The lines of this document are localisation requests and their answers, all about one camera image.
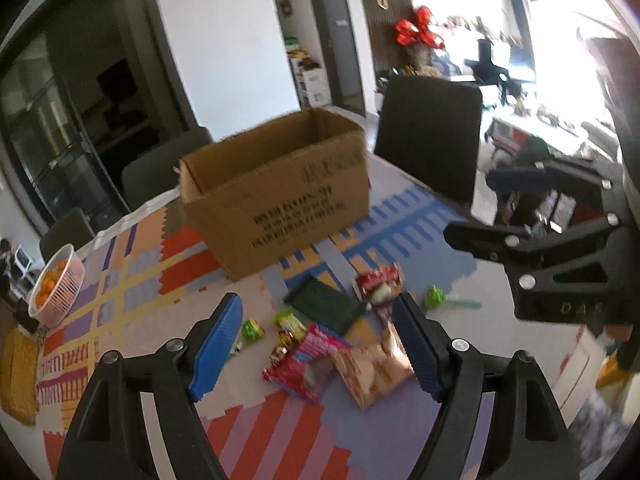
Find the person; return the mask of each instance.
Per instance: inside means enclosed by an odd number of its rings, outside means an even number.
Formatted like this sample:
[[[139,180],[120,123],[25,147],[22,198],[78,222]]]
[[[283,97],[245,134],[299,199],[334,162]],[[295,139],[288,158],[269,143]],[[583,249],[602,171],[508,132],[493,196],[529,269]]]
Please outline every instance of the person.
[[[4,275],[11,263],[11,242],[7,238],[0,240],[0,275]]]

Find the red decoration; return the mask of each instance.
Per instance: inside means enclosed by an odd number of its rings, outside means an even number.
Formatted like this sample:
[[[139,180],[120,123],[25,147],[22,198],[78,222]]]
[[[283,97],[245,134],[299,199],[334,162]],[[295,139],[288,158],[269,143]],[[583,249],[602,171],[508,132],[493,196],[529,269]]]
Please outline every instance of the red decoration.
[[[396,31],[398,32],[396,41],[402,46],[409,46],[416,41],[420,41],[430,48],[444,48],[442,37],[429,30],[432,16],[433,14],[428,7],[422,6],[415,11],[416,21],[418,22],[417,27],[409,20],[399,20],[396,23]]]

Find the cardboard box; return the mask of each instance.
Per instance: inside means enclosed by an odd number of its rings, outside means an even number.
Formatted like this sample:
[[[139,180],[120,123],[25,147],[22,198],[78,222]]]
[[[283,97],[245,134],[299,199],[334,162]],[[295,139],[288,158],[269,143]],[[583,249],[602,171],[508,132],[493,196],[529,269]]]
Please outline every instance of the cardboard box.
[[[369,214],[364,131],[320,109],[277,118],[183,158],[180,194],[240,280]]]

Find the chair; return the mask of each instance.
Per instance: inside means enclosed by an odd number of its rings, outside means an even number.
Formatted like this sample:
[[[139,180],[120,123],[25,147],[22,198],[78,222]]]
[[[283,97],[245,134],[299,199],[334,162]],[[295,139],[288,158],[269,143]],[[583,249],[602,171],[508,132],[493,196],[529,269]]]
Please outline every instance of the chair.
[[[94,236],[94,230],[91,229],[84,213],[79,207],[75,207],[40,239],[40,253],[48,262],[60,247],[73,244],[78,250],[93,240]]]
[[[609,155],[612,160],[617,159],[620,141],[614,132],[596,123],[596,121],[593,121],[593,123],[584,121],[580,126],[587,130],[591,142]]]
[[[178,185],[174,167],[185,155],[209,144],[209,131],[199,126],[140,156],[122,170],[122,186],[129,208],[134,211],[147,200]]]
[[[470,208],[481,118],[477,86],[398,76],[386,89],[374,153]]]

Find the plastic basket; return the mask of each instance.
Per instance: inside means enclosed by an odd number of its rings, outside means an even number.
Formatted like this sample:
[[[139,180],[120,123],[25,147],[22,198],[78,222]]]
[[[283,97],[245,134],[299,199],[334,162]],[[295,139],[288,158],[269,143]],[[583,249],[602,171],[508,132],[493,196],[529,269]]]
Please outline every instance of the plastic basket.
[[[60,275],[60,279],[51,291],[47,301],[45,301],[42,307],[38,308],[35,301],[44,276],[49,270],[56,268],[63,260],[67,261]],[[60,322],[65,319],[66,313],[69,312],[69,309],[78,297],[80,288],[82,287],[82,280],[84,280],[84,265],[82,264],[82,260],[76,255],[73,245],[67,244],[50,259],[40,274],[29,300],[29,316],[37,319],[49,328],[59,325]]]

